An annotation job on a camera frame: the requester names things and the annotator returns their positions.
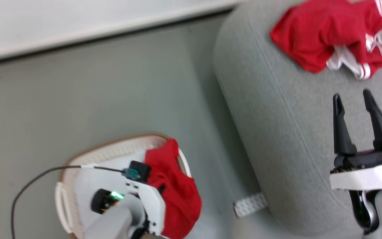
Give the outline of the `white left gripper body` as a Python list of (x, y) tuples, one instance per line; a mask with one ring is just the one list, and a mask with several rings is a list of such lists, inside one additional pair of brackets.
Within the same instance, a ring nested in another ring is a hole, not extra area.
[(166, 205), (147, 183), (128, 178), (128, 168), (83, 167), (75, 180), (85, 237), (160, 236)]

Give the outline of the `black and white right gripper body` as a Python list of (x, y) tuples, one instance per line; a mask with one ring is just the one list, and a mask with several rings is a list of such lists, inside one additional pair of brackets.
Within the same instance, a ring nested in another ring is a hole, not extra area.
[(364, 151), (353, 156), (337, 156), (330, 184), (335, 190), (382, 190), (382, 151)]

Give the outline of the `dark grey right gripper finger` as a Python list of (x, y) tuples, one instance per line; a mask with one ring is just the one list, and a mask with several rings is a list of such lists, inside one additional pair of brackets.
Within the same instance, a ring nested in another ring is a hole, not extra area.
[(369, 89), (364, 89), (363, 97), (365, 108), (370, 114), (371, 124), (373, 127), (373, 147), (376, 151), (382, 151), (382, 111), (379, 109), (373, 95)]
[(334, 153), (338, 156), (351, 156), (357, 153), (357, 148), (349, 136), (344, 115), (341, 96), (335, 94), (333, 96)]

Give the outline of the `plain red garment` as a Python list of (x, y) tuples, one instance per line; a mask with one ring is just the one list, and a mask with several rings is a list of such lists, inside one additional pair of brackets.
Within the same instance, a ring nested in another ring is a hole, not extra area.
[(164, 186), (161, 196), (166, 204), (162, 236), (184, 239), (200, 217), (202, 200), (195, 180), (179, 167), (179, 146), (170, 138), (156, 149), (146, 152), (144, 163), (151, 167), (148, 184), (157, 189)]

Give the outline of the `red garment with white stripes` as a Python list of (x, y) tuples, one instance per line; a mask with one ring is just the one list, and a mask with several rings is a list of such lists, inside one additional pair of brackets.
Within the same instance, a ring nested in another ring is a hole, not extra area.
[(382, 68), (382, 0), (306, 0), (270, 31), (274, 44), (304, 70), (346, 66), (358, 80)]

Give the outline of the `pale perforated laundry basket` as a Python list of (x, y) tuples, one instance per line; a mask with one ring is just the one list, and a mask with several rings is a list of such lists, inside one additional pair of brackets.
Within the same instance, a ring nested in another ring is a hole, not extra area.
[[(170, 137), (160, 133), (127, 137), (85, 151), (68, 161), (66, 167), (62, 169), (60, 179), (56, 184), (55, 203), (59, 220), (72, 239), (84, 239), (84, 227), (79, 216), (74, 192), (75, 180), (79, 173), (82, 172), (82, 168), (86, 166), (102, 166), (112, 169), (124, 169), (129, 168), (132, 161), (144, 163), (146, 152), (162, 147), (168, 139)], [(189, 165), (180, 148), (177, 162), (182, 172), (192, 178)], [(155, 235), (145, 233), (139, 239), (148, 239), (150, 236)], [(162, 234), (155, 237), (169, 239), (162, 236)]]

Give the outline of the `light grey fabric sofa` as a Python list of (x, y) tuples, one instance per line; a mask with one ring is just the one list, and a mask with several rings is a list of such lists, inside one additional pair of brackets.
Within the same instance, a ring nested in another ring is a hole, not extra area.
[(311, 74), (269, 32), (298, 0), (250, 0), (224, 22), (214, 68), (240, 138), (277, 222), (296, 236), (360, 239), (348, 192), (332, 190), (333, 95), (340, 94), (352, 142), (373, 148), (363, 89), (382, 111), (382, 68), (357, 81), (344, 66)]

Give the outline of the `white perforated block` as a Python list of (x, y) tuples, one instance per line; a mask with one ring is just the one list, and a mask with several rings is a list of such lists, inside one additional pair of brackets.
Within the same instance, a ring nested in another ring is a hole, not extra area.
[(268, 205), (262, 192), (236, 200), (232, 204), (233, 211), (238, 219), (252, 215), (267, 207)]

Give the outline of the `dark grey baseboard strip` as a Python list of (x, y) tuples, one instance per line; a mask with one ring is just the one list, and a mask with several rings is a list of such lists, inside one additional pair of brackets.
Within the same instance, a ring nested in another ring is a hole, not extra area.
[(92, 38), (92, 39), (88, 39), (88, 40), (81, 40), (79, 42), (73, 42), (73, 43), (69, 43), (69, 44), (66, 43), (66, 44), (62, 44), (59, 46), (46, 47), (46, 48), (41, 49), (41, 50), (33, 50), (31, 52), (19, 53), (19, 54), (15, 54), (13, 56), (5, 56), (5, 57), (0, 58), (0, 64), (6, 64), (7, 62), (13, 62), (13, 61), (17, 61), (17, 60), (24, 60), (24, 59), (29, 59), (29, 58), (33, 58), (33, 57), (38, 57), (38, 56), (42, 56), (42, 55), (53, 53), (53, 52), (58, 52), (58, 51), (67, 50), (67, 49), (73, 49), (76, 47), (83, 47), (84, 45), (92, 45), (92, 44), (96, 44), (96, 43), (104, 42), (104, 41), (109, 41), (109, 40), (116, 39), (116, 38), (128, 37), (130, 35), (142, 34), (142, 33), (147, 33), (147, 32), (151, 32), (151, 31), (156, 31), (159, 29), (177, 27), (177, 26), (181, 26), (184, 24), (188, 24), (188, 23), (193, 23), (193, 22), (202, 21), (202, 20), (206, 20), (206, 19), (217, 18), (218, 16), (228, 15), (233, 10), (234, 10), (234, 8), (224, 9), (222, 11), (211, 12), (209, 14), (204, 14), (204, 15), (197, 15), (195, 17), (185, 18), (183, 20), (178, 20), (178, 21), (173, 21), (173, 22), (168, 22), (168, 23), (163, 23), (163, 24), (157, 24), (154, 26), (148, 26), (148, 27), (144, 27), (144, 28), (140, 28), (140, 29), (134, 29), (134, 30), (126, 31), (126, 32), (117, 33), (117, 34), (109, 34), (107, 36)]

